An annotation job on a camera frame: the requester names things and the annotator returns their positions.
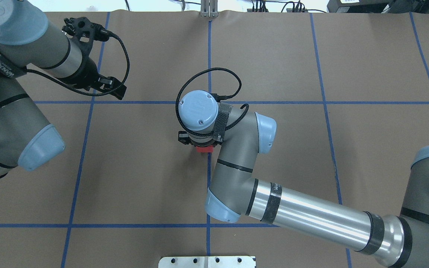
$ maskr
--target black cable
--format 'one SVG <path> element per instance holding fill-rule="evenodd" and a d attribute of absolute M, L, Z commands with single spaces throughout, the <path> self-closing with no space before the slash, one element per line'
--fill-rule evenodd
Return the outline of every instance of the black cable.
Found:
<path fill-rule="evenodd" d="M 294 5 L 296 5 L 296 3 L 294 3 L 293 1 L 289 1 L 289 2 L 286 2 L 286 4 L 284 5 L 284 7 L 282 7 L 282 10 L 281 10 L 281 13 L 284 11 L 284 9 L 286 8 L 286 6 L 288 5 L 288 4 L 292 4 L 292 9 L 294 9 Z"/>
<path fill-rule="evenodd" d="M 300 12 L 304 12 L 304 11 L 320 11 L 320 12 L 323 12 L 323 13 L 328 13 L 328 12 L 325 12 L 324 10 L 315 10 L 315 9 L 301 10 Z"/>
<path fill-rule="evenodd" d="M 292 12 L 300 12 L 300 10 L 301 10 L 301 2 L 299 1 L 296 4 L 296 7 L 292 10 Z"/>
<path fill-rule="evenodd" d="M 94 93 L 87 93 L 87 92 L 84 92 L 84 91 L 81 91 L 81 90 L 75 89 L 75 88 L 73 88 L 73 87 L 70 87 L 70 86 L 68 86 L 68 85 L 66 85 L 66 84 L 64 84 L 64 83 L 62 83 L 61 81 L 59 81 L 59 80 L 57 80 L 57 79 L 55 79 L 55 78 L 53 78 L 53 77 L 51 77 L 51 76 L 49 76 L 49 75 L 45 74 L 45 73 L 41 73 L 40 71 L 36 71 L 36 70 L 30 69 L 30 68 L 27 68 L 27 69 L 25 69 L 24 71 L 26 71 L 26 72 L 28 72 L 28 73 L 35 73 L 35 74 L 41 75 L 42 77 L 47 78 L 47 79 L 51 80 L 52 82 L 54 82 L 54 83 L 56 83 L 56 84 L 58 84 L 58 85 L 61 85 L 61 86 L 65 87 L 65 88 L 67 88 L 67 89 L 68 89 L 68 90 L 70 90 L 70 91 L 73 91 L 73 92 L 75 92 L 75 93 L 79 93 L 79 94 L 81 94 L 81 95 L 91 96 L 91 97 L 99 97 L 99 96 L 109 95 L 110 93 L 112 93 L 112 92 L 114 92 L 114 91 L 118 90 L 118 89 L 119 89 L 119 88 L 120 88 L 120 87 L 125 83 L 125 81 L 127 80 L 128 73 L 129 73 L 129 71 L 130 71 L 130 60 L 129 60 L 129 58 L 128 58 L 128 52 L 127 52 L 127 49 L 125 48 L 124 42 L 122 42 L 122 39 L 121 39 L 118 35 L 114 34 L 113 32 L 110 32 L 110 31 L 108 31 L 108 32 L 109 32 L 109 35 L 110 35 L 111 37 L 114 37 L 115 39 L 117 39 L 117 41 L 119 41 L 119 43 L 120 43 L 120 45 L 121 45 L 122 49 L 124 50 L 125 58 L 126 58 L 126 61 L 127 61 L 127 69 L 126 69 L 126 71 L 125 71 L 124 79 L 122 80 L 122 82 L 121 82 L 121 84 L 120 84 L 120 85 L 116 86 L 116 87 L 115 87 L 114 89 L 112 89 L 112 90 L 109 90 L 109 91 L 104 92 L 104 93 L 97 93 L 97 94 L 94 94 Z"/>
<path fill-rule="evenodd" d="M 269 2 L 269 3 L 281 3 L 281 4 L 284 4 L 284 3 L 289 3 L 289 2 L 291 2 L 291 1 L 289 1 L 289 2 L 282 2 L 282 1 L 269 1 L 269 0 L 266 0 L 266 2 Z"/>
<path fill-rule="evenodd" d="M 241 83 L 241 79 L 239 78 L 239 76 L 237 76 L 237 74 L 227 68 L 220 68 L 220 67 L 215 67 L 215 68 L 209 68 L 208 70 L 204 70 L 202 72 L 199 72 L 197 74 L 195 74 L 192 78 L 190 78 L 188 81 L 186 81 L 186 83 L 182 86 L 182 88 L 180 89 L 180 92 L 177 95 L 177 101 L 175 102 L 175 112 L 177 114 L 177 119 L 178 122 L 180 123 L 180 125 L 182 126 L 182 128 L 189 134 L 195 135 L 195 136 L 199 136 L 199 137 L 209 137 L 209 136 L 213 136 L 213 131 L 211 131 L 210 133 L 197 133 L 194 132 L 190 129 L 188 129 L 185 124 L 183 123 L 181 117 L 180 117 L 180 112 L 178 111 L 178 105 L 180 103 L 180 97 L 182 96 L 183 91 L 185 90 L 185 88 L 189 85 L 189 83 L 191 83 L 195 78 L 197 78 L 200 75 L 203 75 L 205 73 L 209 73 L 210 71 L 226 71 L 227 73 L 231 73 L 236 80 L 239 83 L 239 87 L 236 90 L 236 92 L 232 95 L 228 95 L 228 96 L 220 96 L 220 95 L 215 95 L 212 94 L 213 97 L 215 97 L 217 102 L 220 102 L 221 100 L 227 100 L 227 99 L 231 99 L 234 96 L 236 96 L 239 93 L 239 90 L 241 89 L 242 83 Z M 234 122 L 232 122 L 232 124 L 230 124 L 229 126 L 226 127 L 225 131 L 228 129 L 233 128 L 235 125 L 237 125 L 246 115 L 247 111 L 249 110 L 249 104 L 245 103 L 243 106 L 241 106 L 241 109 L 245 108 L 245 110 L 243 111 L 243 113 L 238 117 L 238 119 L 236 119 Z"/>
<path fill-rule="evenodd" d="M 182 3 L 183 3 L 183 1 L 182 1 L 182 0 L 172 0 L 172 1 L 182 2 Z M 185 3 L 187 3 L 187 4 L 201 5 L 200 3 L 195 3 L 195 2 L 186 2 L 186 1 L 185 1 Z"/>

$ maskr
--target metal plate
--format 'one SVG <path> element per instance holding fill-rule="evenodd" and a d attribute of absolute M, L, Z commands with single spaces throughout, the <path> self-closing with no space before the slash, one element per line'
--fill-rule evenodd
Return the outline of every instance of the metal plate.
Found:
<path fill-rule="evenodd" d="M 255 256 L 163 257 L 158 268 L 255 268 Z"/>

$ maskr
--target black box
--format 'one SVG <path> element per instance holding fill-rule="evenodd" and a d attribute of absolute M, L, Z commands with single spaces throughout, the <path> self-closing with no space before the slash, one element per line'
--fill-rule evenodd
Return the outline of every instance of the black box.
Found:
<path fill-rule="evenodd" d="M 329 0 L 330 13 L 381 13 L 390 0 Z"/>

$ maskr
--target metal bracket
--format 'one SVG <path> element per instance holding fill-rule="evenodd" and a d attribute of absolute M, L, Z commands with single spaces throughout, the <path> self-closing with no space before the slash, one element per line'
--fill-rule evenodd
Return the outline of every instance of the metal bracket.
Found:
<path fill-rule="evenodd" d="M 158 268 L 255 268 L 255 256 L 163 257 Z"/>
<path fill-rule="evenodd" d="M 201 17 L 218 17 L 218 0 L 201 0 Z"/>

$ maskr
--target red object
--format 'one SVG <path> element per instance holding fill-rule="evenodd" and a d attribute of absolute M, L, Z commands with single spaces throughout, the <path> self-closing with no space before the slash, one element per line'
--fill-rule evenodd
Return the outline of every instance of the red object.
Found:
<path fill-rule="evenodd" d="M 212 153 L 213 152 L 213 145 L 210 145 L 208 147 L 198 147 L 198 146 L 195 146 L 195 147 L 196 147 L 196 151 L 198 153 Z"/>

